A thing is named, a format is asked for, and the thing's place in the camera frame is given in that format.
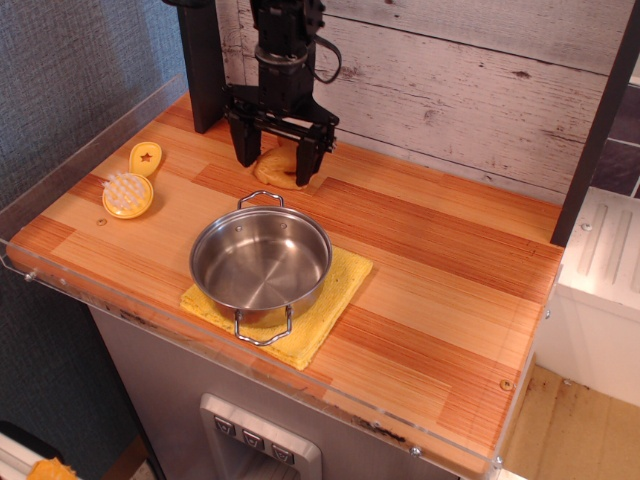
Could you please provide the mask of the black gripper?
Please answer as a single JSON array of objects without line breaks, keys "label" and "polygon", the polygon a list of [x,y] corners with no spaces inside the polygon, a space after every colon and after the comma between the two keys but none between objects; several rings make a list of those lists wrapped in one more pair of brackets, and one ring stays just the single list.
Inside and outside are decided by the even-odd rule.
[{"label": "black gripper", "polygon": [[335,148],[339,118],[313,98],[316,53],[299,59],[256,53],[258,84],[229,85],[226,118],[236,157],[250,167],[261,154],[264,131],[298,142],[296,185],[306,186]]}]

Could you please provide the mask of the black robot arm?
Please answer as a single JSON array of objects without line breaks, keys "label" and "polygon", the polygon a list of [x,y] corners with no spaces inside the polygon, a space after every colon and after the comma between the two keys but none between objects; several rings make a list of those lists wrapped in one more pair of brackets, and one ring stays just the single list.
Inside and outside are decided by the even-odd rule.
[{"label": "black robot arm", "polygon": [[314,84],[334,82],[342,67],[339,49],[320,37],[325,5],[320,1],[252,1],[258,41],[258,84],[230,85],[225,116],[241,165],[261,154],[264,132],[296,142],[295,182],[318,173],[335,148],[339,118],[313,97]]}]

